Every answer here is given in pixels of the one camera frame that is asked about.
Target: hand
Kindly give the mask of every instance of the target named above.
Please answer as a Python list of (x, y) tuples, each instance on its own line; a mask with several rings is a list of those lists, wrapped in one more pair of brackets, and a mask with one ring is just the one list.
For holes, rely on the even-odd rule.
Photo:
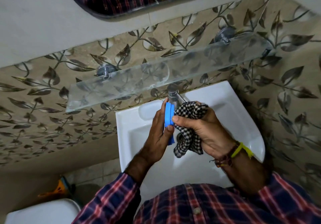
[(168, 98), (164, 100), (161, 109), (156, 112), (148, 138), (139, 152), (139, 154), (151, 165), (162, 158), (168, 141), (174, 132), (173, 125), (167, 126), (164, 130), (166, 102), (168, 102)]
[(235, 140), (224, 129), (211, 108), (202, 119), (174, 116), (172, 120), (179, 126), (194, 129), (202, 140), (203, 150), (215, 159), (227, 154), (235, 145)]

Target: right hand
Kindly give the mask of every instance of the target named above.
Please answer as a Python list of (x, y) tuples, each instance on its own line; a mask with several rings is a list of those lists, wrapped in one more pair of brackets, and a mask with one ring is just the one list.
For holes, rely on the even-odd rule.
[(224, 129), (211, 108), (202, 119), (173, 116), (172, 121), (181, 127), (194, 129), (202, 140), (203, 150), (215, 159), (229, 153), (235, 146), (235, 140)]

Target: sink basin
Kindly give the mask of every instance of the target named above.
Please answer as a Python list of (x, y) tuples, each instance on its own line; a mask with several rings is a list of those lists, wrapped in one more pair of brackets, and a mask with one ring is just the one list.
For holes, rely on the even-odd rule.
[[(236, 140), (252, 150), (259, 161), (263, 161), (265, 147), (263, 138), (252, 118), (236, 96), (228, 81), (182, 94), (186, 101), (200, 101), (214, 109), (218, 119)], [(147, 114), (151, 118), (141, 118), (140, 112), (147, 104), (153, 103)], [(152, 117), (160, 109), (161, 100), (119, 111), (116, 113), (118, 146), (121, 170), (124, 171), (134, 155), (143, 147), (152, 124)], [(163, 158), (154, 164), (147, 173), (142, 186), (142, 202), (155, 197), (162, 191), (185, 183), (208, 183), (221, 187), (232, 186), (226, 174), (217, 168), (213, 158), (206, 153), (198, 155), (187, 151), (176, 158), (173, 149), (167, 147)]]

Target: toilet lid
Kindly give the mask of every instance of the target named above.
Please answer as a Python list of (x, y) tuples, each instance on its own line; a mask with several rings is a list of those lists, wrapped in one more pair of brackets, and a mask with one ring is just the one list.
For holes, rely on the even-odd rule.
[(11, 212), (5, 224), (70, 224), (79, 211), (73, 200), (54, 200)]

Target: chrome faucet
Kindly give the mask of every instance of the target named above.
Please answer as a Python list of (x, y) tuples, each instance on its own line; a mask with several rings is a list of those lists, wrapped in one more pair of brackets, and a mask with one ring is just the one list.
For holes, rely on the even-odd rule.
[(174, 110), (180, 107), (186, 100), (179, 94), (179, 87), (177, 84), (169, 84), (167, 86), (168, 102), (174, 105)]

